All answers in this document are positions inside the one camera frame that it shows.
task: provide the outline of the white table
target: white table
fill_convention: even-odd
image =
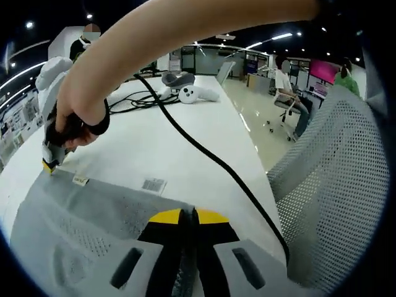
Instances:
[[[160,78],[148,81],[155,90],[163,87]],[[198,76],[195,84],[219,93],[220,101],[178,103],[167,106],[169,112],[193,138],[240,175],[280,229],[265,170],[230,99],[214,77]],[[145,90],[139,81],[122,84],[109,102],[139,90]],[[19,148],[0,175],[0,216],[7,240],[20,203],[43,169],[43,138],[40,128]],[[239,238],[253,240],[285,263],[282,246],[237,183],[186,141],[157,107],[112,116],[108,131],[91,145],[69,155],[58,170],[134,189],[140,189],[145,178],[165,179],[163,197],[227,216]]]

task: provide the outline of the tiled floor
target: tiled floor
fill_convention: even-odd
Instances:
[[[223,88],[246,123],[262,166],[269,171],[294,144],[287,140],[285,131],[279,126],[282,120],[279,115],[283,109],[272,103],[273,97],[270,95],[254,93],[238,80],[226,80]],[[268,120],[271,121],[273,133],[269,131]],[[291,127],[296,127],[298,115],[288,116],[286,121]]]

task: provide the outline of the cable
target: cable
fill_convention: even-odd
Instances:
[[[157,106],[158,103],[155,99],[153,100],[149,100],[150,98],[153,98],[153,95],[147,95],[144,96],[140,99],[131,99],[129,98],[130,96],[136,95],[136,94],[140,94],[140,93],[149,93],[150,91],[140,91],[140,92],[134,92],[129,94],[127,97],[124,97],[123,99],[117,101],[116,103],[113,103],[112,105],[109,106],[110,109],[110,114],[118,114],[118,113],[128,113],[130,111],[134,111],[134,110],[139,110],[139,109],[145,109],[145,108],[151,108],[153,106]],[[125,110],[112,110],[115,106],[119,105],[120,103],[124,102],[124,101],[129,101],[131,102],[131,105],[133,107],[125,109]],[[169,105],[169,104],[174,104],[174,103],[178,103],[180,102],[179,98],[177,95],[170,95],[168,98],[161,100],[161,103],[163,105]]]
[[[278,238],[280,244],[282,245],[282,248],[285,252],[286,256],[286,265],[289,263],[289,258],[290,258],[290,252],[289,248],[287,246],[287,243],[285,239],[282,237],[280,232],[278,231],[278,228],[275,226],[267,212],[264,210],[263,206],[259,203],[259,201],[254,197],[254,194],[250,191],[250,189],[247,187],[247,185],[243,182],[243,180],[236,174],[236,172],[227,164],[225,163],[222,159],[217,157],[214,153],[209,151],[207,148],[202,146],[198,141],[196,141],[194,138],[192,138],[169,114],[169,112],[166,110],[164,104],[161,102],[159,99],[158,95],[155,93],[154,89],[151,87],[151,85],[139,74],[135,74],[134,77],[139,79],[149,90],[149,92],[152,94],[154,97],[157,105],[160,107],[162,113],[165,115],[165,117],[169,120],[169,122],[172,124],[172,126],[188,141],[190,142],[193,146],[195,146],[198,150],[200,150],[202,153],[204,153],[206,156],[208,156],[210,159],[212,159],[214,162],[216,162],[218,165],[220,165],[225,171],[228,172],[228,174],[231,175],[231,177],[236,181],[236,183],[241,187],[241,189],[245,192],[245,194],[249,197],[250,201],[253,203],[253,205],[256,207],[256,209],[260,212],[260,214],[264,217],[264,219],[267,221],[268,225],[271,227],[273,233],[275,236]]]

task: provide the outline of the white shirt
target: white shirt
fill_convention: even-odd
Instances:
[[[292,92],[289,76],[277,69],[275,72],[275,88],[282,88],[287,92]]]

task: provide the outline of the gray mesh chair back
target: gray mesh chair back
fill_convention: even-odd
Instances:
[[[334,86],[268,177],[290,248],[288,277],[330,293],[368,248],[387,197],[389,170],[370,107]]]

